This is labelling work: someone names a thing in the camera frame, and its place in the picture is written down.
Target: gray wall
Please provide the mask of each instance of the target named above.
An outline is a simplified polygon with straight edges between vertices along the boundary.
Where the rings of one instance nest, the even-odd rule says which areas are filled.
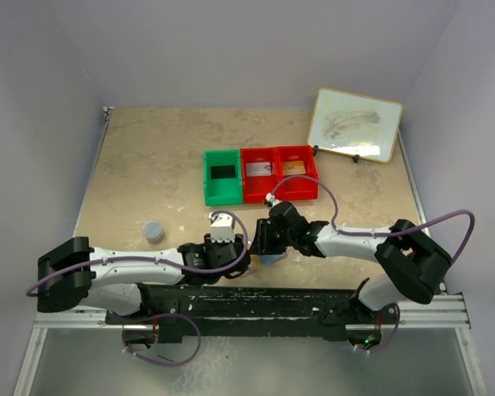
[[[36,258],[69,238],[102,109],[46,0],[0,1],[0,396],[31,334]]]
[[[52,0],[104,103],[312,107],[320,87],[402,101],[458,0]]]
[[[403,136],[428,218],[459,207],[474,236],[447,276],[467,300],[495,394],[495,1],[463,0],[409,98]],[[433,235],[452,251],[466,221]]]

